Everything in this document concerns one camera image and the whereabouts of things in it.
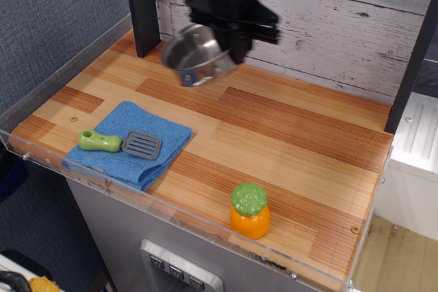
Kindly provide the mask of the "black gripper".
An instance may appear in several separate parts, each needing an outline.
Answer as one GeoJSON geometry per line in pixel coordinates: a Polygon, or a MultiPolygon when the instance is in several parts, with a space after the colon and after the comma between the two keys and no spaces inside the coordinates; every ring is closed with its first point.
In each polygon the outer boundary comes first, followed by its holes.
{"type": "Polygon", "coordinates": [[[276,44],[279,17],[258,0],[185,0],[194,23],[210,26],[223,51],[242,64],[253,39],[276,44]]]}

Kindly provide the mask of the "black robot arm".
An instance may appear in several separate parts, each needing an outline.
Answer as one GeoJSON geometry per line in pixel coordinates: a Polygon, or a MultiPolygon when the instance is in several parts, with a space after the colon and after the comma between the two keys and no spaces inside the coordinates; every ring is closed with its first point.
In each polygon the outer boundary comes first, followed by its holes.
{"type": "Polygon", "coordinates": [[[276,44],[279,17],[259,0],[185,0],[193,23],[213,29],[223,51],[241,64],[253,40],[276,44]]]}

